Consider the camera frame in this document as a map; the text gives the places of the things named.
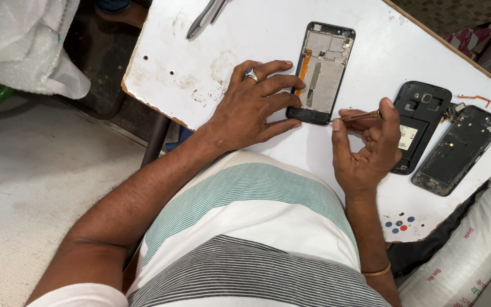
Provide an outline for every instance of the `disassembled phone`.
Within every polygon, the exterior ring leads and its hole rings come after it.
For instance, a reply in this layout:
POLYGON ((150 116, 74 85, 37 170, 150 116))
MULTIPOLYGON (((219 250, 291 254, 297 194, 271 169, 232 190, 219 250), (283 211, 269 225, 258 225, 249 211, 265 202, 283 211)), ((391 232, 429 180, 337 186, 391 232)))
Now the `disassembled phone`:
POLYGON ((413 176, 413 184, 448 196, 491 145, 491 113, 468 105, 413 176))
POLYGON ((308 25, 296 73, 306 87, 291 91, 301 99, 302 107, 289 107, 288 118, 329 124, 354 39, 355 31, 349 28, 321 22, 308 25))
POLYGON ((392 173, 412 174, 451 99, 449 90, 427 83, 409 81, 401 87, 394 104, 400 115, 403 157, 392 173))

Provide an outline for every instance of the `striped shirt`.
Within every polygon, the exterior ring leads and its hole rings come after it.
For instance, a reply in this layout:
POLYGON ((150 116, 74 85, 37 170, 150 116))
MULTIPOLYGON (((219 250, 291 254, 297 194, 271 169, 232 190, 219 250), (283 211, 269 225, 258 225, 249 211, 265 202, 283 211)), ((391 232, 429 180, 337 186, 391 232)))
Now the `striped shirt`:
POLYGON ((126 296, 83 283, 31 306, 389 306, 360 271, 329 186, 239 150, 206 167, 160 212, 126 296))

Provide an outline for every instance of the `fingernail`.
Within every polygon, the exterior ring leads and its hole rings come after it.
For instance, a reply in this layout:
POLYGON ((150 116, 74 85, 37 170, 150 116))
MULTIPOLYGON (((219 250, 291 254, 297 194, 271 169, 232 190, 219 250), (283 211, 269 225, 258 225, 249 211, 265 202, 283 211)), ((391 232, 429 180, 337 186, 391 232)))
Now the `fingernail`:
POLYGON ((342 121, 341 121, 341 120, 339 120, 339 119, 334 119, 334 120, 333 120, 333 131, 338 131, 338 130, 340 130, 340 125, 341 125, 340 123, 341 123, 341 122, 342 122, 342 121))
POLYGON ((395 106, 393 105, 393 102, 391 102, 391 100, 389 98, 386 98, 385 101, 386 101, 387 105, 390 106, 390 108, 395 108, 395 106))

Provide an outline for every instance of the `silver ring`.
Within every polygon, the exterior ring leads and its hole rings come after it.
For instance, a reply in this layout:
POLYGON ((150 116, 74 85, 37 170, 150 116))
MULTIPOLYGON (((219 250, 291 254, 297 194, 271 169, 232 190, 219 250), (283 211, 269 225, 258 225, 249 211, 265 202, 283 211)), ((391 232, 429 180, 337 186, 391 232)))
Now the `silver ring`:
POLYGON ((250 68, 248 71, 246 71, 245 76, 255 80, 255 83, 259 84, 259 79, 257 78, 257 75, 255 74, 253 68, 250 68))

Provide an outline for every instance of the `bracelet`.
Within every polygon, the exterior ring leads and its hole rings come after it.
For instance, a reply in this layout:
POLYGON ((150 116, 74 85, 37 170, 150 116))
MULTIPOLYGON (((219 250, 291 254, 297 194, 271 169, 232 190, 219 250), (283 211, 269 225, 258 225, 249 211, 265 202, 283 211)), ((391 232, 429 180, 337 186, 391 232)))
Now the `bracelet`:
POLYGON ((384 274, 386 274, 391 268, 391 263, 388 262, 386 267, 384 269, 381 269, 377 272, 361 272, 361 274, 363 274, 365 277, 376 277, 376 276, 382 276, 384 274))

